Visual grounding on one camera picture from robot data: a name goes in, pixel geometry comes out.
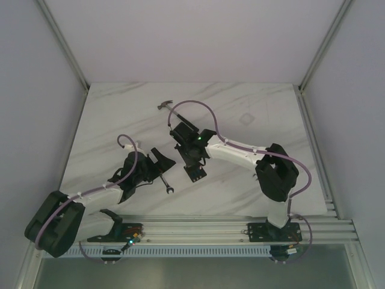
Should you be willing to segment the black fuse box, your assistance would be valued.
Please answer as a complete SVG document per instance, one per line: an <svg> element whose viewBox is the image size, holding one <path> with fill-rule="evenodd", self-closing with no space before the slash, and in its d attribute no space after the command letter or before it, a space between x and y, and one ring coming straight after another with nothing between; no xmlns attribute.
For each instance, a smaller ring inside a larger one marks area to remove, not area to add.
<svg viewBox="0 0 385 289"><path fill-rule="evenodd" d="M183 168L192 182L197 182L207 176L200 163L193 166L184 166Z"/></svg>

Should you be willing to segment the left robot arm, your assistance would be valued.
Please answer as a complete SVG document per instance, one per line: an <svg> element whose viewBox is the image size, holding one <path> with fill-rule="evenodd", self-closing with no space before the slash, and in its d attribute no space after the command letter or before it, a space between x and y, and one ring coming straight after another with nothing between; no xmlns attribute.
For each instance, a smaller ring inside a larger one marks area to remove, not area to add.
<svg viewBox="0 0 385 289"><path fill-rule="evenodd" d="M79 241L132 244L134 230L123 224L116 207L144 184L152 184L176 162L152 148L150 154L128 147L121 168L91 193L50 193L26 226L24 236L52 257L64 255Z"/></svg>

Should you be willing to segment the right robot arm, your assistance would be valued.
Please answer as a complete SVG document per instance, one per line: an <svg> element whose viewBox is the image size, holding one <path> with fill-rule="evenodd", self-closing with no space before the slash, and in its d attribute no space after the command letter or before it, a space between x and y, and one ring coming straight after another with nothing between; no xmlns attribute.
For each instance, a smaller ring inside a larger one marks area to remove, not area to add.
<svg viewBox="0 0 385 289"><path fill-rule="evenodd" d="M229 144L220 139L217 132L198 131L181 122L170 130L177 142L174 147L185 162L183 167L192 182L206 176L206 160L213 158L228 161L254 172L261 192L269 199L268 217L260 229L254 229L260 238L271 241L288 240L289 193L295 187L299 171L294 162L287 159L285 150L272 144L258 153L258 148L244 144Z"/></svg>

